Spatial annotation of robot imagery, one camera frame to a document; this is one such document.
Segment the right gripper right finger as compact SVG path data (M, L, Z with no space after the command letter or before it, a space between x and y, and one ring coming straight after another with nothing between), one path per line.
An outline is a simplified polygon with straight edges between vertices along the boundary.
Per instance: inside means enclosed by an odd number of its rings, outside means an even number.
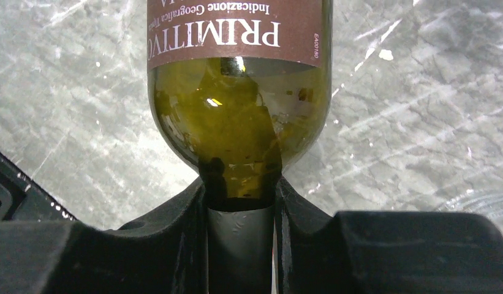
M503 235L469 213L340 211L276 188L280 293L503 293Z

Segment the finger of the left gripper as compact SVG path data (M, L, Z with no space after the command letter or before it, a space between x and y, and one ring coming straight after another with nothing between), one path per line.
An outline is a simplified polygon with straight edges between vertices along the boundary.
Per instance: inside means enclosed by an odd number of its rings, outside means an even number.
M77 218L0 152L0 221L75 221Z

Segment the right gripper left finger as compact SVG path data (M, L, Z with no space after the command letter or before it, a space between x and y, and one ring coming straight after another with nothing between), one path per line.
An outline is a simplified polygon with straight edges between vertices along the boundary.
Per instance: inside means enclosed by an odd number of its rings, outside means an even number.
M0 293L204 293L202 193L196 179L104 231L31 194L0 220Z

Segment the brown label wine bottle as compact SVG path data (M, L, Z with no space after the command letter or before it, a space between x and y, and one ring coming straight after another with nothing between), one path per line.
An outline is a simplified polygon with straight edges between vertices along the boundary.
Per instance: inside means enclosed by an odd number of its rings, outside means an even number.
M332 1L148 1L154 121L204 186L206 290L270 293L276 187L330 107Z

